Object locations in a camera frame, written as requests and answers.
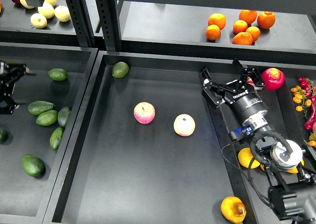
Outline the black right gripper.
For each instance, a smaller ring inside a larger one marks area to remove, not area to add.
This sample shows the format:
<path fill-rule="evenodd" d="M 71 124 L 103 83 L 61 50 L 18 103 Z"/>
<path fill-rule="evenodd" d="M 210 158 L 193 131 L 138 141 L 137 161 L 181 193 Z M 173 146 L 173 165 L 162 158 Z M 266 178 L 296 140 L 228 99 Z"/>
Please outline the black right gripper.
<path fill-rule="evenodd" d="M 211 79 L 207 68 L 200 72 L 202 83 L 202 95 L 213 109 L 226 103 L 240 125 L 248 125 L 252 120 L 261 120 L 268 112 L 266 104 L 255 90 L 261 90 L 265 82 L 256 67 L 249 67 L 233 59 L 233 65 L 240 71 L 240 79 L 230 82 L 228 85 L 216 83 Z M 246 83 L 250 77 L 255 87 L 246 89 Z"/>

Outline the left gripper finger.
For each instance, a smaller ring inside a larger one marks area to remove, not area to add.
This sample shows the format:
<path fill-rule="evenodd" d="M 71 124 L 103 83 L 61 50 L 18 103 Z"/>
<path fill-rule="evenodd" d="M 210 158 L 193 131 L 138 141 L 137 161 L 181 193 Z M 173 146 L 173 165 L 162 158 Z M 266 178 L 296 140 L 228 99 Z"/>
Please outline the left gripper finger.
<path fill-rule="evenodd" d="M 35 76 L 36 73 L 23 63 L 0 62 L 0 82 L 2 85 L 14 84 L 25 75 Z"/>
<path fill-rule="evenodd" d="M 7 83 L 4 80 L 0 84 L 0 113 L 12 114 L 19 108 L 19 104 L 12 98 L 15 82 Z"/>

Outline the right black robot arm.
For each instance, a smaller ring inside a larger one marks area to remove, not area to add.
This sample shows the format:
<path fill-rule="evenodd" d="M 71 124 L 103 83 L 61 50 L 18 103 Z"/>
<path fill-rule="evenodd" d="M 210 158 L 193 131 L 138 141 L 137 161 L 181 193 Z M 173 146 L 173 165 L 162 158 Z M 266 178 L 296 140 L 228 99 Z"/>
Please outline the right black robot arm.
<path fill-rule="evenodd" d="M 258 198 L 268 206 L 279 220 L 295 224 L 313 224 L 316 221 L 316 157 L 307 145 L 285 139 L 271 126 L 265 116 L 268 108 L 258 94 L 265 86 L 255 67 L 233 65 L 240 77 L 225 84 L 212 80 L 204 68 L 199 73 L 202 95 L 213 108 L 225 104 L 231 114 L 224 122 L 237 123 L 230 131 L 231 145 L 244 145 L 250 151 L 250 169 L 257 161 L 263 166 L 269 188 Z"/>

